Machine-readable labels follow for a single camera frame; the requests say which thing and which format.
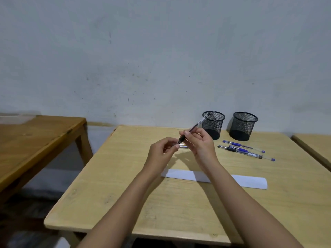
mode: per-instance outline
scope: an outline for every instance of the person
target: person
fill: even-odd
[[[255,201],[219,163],[213,139],[204,129],[181,131],[201,170],[208,176],[231,221],[248,247],[303,247],[266,209]],[[116,203],[79,244],[79,248],[120,247],[139,215],[138,205],[179,149],[178,139],[152,144],[142,170]]]

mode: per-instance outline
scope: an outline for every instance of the person's right arm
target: person's right arm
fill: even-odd
[[[303,247],[266,209],[255,201],[219,163],[213,139],[204,129],[185,134],[184,143],[212,182],[239,235],[249,247]]]

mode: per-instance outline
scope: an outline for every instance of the person's left arm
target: person's left arm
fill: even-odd
[[[136,221],[139,206],[148,188],[179,149],[177,141],[178,139],[166,137],[151,145],[143,169],[77,248],[109,248],[122,245]]]

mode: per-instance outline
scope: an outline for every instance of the black mesh pen holder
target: black mesh pen holder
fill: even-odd
[[[208,112],[210,112],[210,115],[202,123],[202,129],[207,131],[207,133],[212,137],[213,140],[217,140],[219,139],[225,116],[217,111],[205,111],[204,113],[202,113],[202,116],[204,117]]]
[[[230,137],[238,141],[247,141],[257,120],[257,116],[251,113],[235,112],[229,132]]]

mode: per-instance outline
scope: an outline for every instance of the table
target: table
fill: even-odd
[[[85,124],[85,118],[57,116],[36,116],[24,124],[0,124],[0,203],[73,141],[87,164],[93,154]]]
[[[50,229],[85,232],[103,217],[141,170],[150,144],[179,129],[118,126],[45,218]],[[226,131],[220,139],[231,140]],[[330,247],[331,173],[282,133],[253,132],[245,142],[266,150],[275,162],[216,148],[222,165],[235,175],[264,177],[267,190],[245,188],[305,247]],[[199,171],[192,153],[180,149],[174,169]],[[133,236],[241,243],[210,183],[160,178],[147,198]]]
[[[292,140],[331,171],[331,135],[294,134]]]

